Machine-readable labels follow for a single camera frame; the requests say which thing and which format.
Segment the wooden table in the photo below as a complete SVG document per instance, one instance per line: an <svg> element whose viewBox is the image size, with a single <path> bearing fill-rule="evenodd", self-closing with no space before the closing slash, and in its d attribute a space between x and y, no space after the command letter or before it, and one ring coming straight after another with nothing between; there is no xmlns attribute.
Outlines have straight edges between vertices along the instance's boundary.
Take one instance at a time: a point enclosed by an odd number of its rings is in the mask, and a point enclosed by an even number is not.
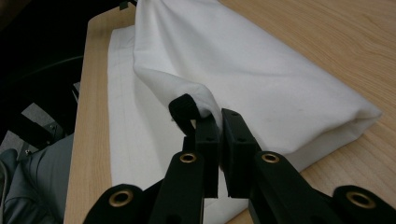
<svg viewBox="0 0 396 224"><path fill-rule="evenodd" d="M377 105L383 117L357 141L311 165L302 176L332 195L366 188L396 207L396 2L387 0L222 0ZM81 223L111 187L107 47L111 31L134 23L134 7L89 23L65 223ZM251 223L248 211L230 223Z"/></svg>

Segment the white towel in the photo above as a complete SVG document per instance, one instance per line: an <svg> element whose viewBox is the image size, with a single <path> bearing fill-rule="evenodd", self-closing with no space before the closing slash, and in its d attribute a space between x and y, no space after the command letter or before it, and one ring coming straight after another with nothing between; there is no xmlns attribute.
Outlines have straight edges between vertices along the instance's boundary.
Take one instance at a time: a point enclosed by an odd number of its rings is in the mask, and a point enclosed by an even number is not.
<svg viewBox="0 0 396 224"><path fill-rule="evenodd" d="M188 93L202 117L239 112L265 150L301 171L357 139L381 112L348 86L215 0L139 1L135 26L115 30L108 54L113 185L146 189L164 177L183 133L168 104ZM205 200L205 223L246 208Z"/></svg>

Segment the gray pants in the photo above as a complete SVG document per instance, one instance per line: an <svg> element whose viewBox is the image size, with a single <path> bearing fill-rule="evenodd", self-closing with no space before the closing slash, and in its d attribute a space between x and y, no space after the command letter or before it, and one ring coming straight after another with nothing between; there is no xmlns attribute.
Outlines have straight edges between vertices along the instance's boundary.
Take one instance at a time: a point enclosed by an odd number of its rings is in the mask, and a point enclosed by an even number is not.
<svg viewBox="0 0 396 224"><path fill-rule="evenodd" d="M63 223L72 147L70 135L20 162L14 149L0 155L11 180L4 223Z"/></svg>

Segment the cloth fold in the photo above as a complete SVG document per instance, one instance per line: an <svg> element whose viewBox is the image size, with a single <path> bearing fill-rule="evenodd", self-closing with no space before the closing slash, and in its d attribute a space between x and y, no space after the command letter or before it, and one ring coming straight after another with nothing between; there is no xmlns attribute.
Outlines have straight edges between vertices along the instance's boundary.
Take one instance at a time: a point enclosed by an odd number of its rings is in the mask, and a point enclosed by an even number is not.
<svg viewBox="0 0 396 224"><path fill-rule="evenodd" d="M262 149L285 155L299 171L357 139L381 115L215 0L139 1L135 26L115 30L109 46L113 185L145 189L163 178L183 139L167 107L186 93L219 127L220 108L240 113ZM219 198L205 205L205 223L224 223L247 204L227 199L221 179Z"/></svg>

